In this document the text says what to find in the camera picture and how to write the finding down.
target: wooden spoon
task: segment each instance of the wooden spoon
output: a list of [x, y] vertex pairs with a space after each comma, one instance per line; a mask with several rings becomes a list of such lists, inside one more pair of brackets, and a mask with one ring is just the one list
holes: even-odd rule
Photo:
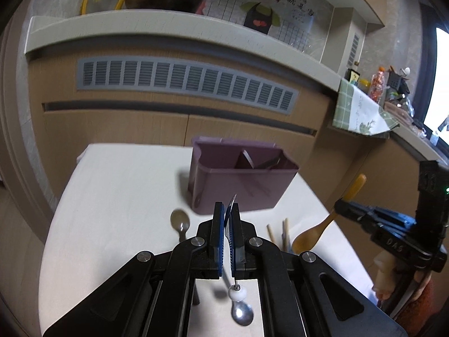
[[[355, 195], [357, 195], [365, 182], [366, 176], [361, 173], [358, 178], [356, 178], [356, 180], [351, 184], [349, 190], [346, 192], [346, 194], [343, 195], [342, 199], [344, 201], [351, 201], [352, 199], [354, 199]], [[295, 238], [293, 244], [291, 245], [293, 252], [296, 254], [300, 254], [301, 252], [310, 251], [315, 246], [315, 244], [317, 244], [324, 230], [336, 218], [336, 216], [337, 213], [334, 209], [332, 209], [332, 212], [329, 214], [329, 216], [320, 224], [307, 229], [307, 231], [298, 235], [298, 237]]]

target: plastic bin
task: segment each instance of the plastic bin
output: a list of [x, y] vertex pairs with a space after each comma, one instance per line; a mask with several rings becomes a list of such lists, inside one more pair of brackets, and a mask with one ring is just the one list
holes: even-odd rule
[[[291, 183], [298, 166], [273, 143], [211, 137], [192, 139], [188, 190], [192, 210], [212, 214], [216, 201], [227, 204], [236, 193], [240, 211], [271, 209]], [[237, 169], [237, 160], [246, 150], [257, 167], [279, 156], [273, 169]]]

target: wooden floor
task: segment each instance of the wooden floor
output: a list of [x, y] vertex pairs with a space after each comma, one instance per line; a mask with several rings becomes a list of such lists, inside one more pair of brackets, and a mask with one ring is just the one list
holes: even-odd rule
[[42, 242], [0, 187], [0, 293], [30, 337], [41, 336], [37, 300], [42, 253]]

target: black apron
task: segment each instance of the black apron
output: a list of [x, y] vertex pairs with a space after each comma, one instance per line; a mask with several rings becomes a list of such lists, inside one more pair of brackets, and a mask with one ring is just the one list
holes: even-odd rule
[[245, 22], [243, 26], [257, 30], [263, 34], [268, 34], [270, 30], [271, 24], [273, 22], [273, 9], [271, 9], [270, 16], [266, 16], [259, 11], [257, 11], [257, 7], [260, 3], [254, 5], [250, 11], [246, 13]]

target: bright window light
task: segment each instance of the bright window light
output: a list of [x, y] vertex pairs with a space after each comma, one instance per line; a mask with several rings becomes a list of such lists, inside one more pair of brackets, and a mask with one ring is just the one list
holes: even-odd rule
[[[436, 130], [449, 115], [449, 34], [436, 28], [436, 74], [432, 97], [424, 124]], [[449, 144], [447, 126], [439, 137]]]

